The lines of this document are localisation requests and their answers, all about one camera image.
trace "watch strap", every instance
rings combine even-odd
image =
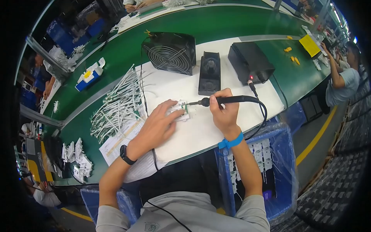
[[[132,161],[129,159],[129,157],[126,156],[126,145],[122,145],[120,147],[120,157],[128,164],[128,165],[133,165],[135,164],[136,161]]]

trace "person's left hand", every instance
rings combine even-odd
[[[135,9],[138,10],[142,7],[152,5],[153,3],[160,2],[162,0],[144,0]]]
[[[166,116],[168,108],[178,103],[171,99],[159,104],[149,115],[137,136],[131,140],[127,147],[127,156],[137,160],[149,150],[156,148],[168,140],[175,132],[177,117],[184,114],[184,110],[176,110]]]

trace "worker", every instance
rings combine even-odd
[[[164,0],[124,0],[123,4],[125,6],[125,10],[128,13],[131,13],[135,10],[138,10],[142,7],[152,5],[157,2],[162,2]]]
[[[242,183],[244,200],[234,217],[218,214],[207,193],[169,192],[143,202],[141,216],[130,226],[119,210],[116,192],[120,189],[130,166],[149,150],[168,140],[175,132],[175,119],[184,113],[177,110],[166,116],[177,101],[159,104],[149,115],[138,135],[129,142],[121,157],[108,168],[99,182],[99,208],[96,230],[105,231],[270,231],[262,193],[262,176],[237,125],[239,103],[225,104],[215,97],[230,97],[229,88],[210,96],[210,111],[215,126],[231,146]]]
[[[44,59],[39,54],[33,54],[29,58],[29,65],[30,68],[35,72],[35,69],[40,69],[41,73],[41,80],[45,83],[45,90],[43,92],[44,99],[47,99],[50,95],[50,91],[53,88],[53,84],[55,82],[55,77],[53,77],[50,73],[47,72],[45,69],[45,65],[43,63]]]
[[[35,182],[32,184],[27,177],[22,178],[23,185],[28,195],[33,196],[35,201],[45,207],[85,205],[80,193],[75,189],[52,188],[44,186],[43,183]]]
[[[28,138],[31,138],[33,133],[31,131],[31,123],[25,123],[21,127],[22,132],[24,133],[25,136]]]
[[[56,196],[50,186],[45,188],[42,183],[36,182],[32,184],[30,179],[27,177],[22,178],[23,184],[26,185],[27,193],[35,198],[35,201],[45,207],[55,207],[61,204],[60,200]]]
[[[323,42],[321,46],[326,52],[327,58],[330,59],[331,74],[314,91],[322,112],[328,114],[330,107],[348,100],[356,93],[360,82],[358,73],[360,52],[355,43],[347,43],[346,54],[350,68],[344,70],[336,63]]]

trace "wire bundle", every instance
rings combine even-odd
[[[128,120],[144,121],[139,115],[141,92],[139,78],[133,66],[134,64],[107,93],[103,105],[90,118],[90,135],[96,137],[99,144],[109,136],[123,136],[121,130]]]

